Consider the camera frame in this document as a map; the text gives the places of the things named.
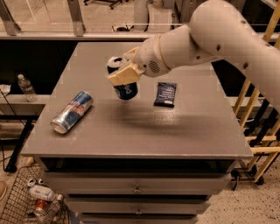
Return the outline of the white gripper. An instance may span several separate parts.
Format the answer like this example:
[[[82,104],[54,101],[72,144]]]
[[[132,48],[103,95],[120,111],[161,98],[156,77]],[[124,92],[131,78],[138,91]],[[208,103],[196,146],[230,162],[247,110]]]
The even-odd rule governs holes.
[[[162,59],[159,37],[146,39],[139,47],[128,50],[123,57],[136,64],[129,62],[109,74],[107,78],[113,86],[138,82],[143,73],[155,78],[170,71]]]

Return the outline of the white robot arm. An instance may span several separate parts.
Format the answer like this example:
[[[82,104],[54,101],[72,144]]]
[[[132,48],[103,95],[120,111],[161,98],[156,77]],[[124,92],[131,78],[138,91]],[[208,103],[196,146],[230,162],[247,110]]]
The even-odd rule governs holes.
[[[155,78],[173,68],[223,59],[236,67],[268,102],[280,111],[280,50],[259,38],[243,15],[224,0],[207,0],[190,22],[146,39],[125,52],[108,75],[114,86],[127,85],[143,75]]]

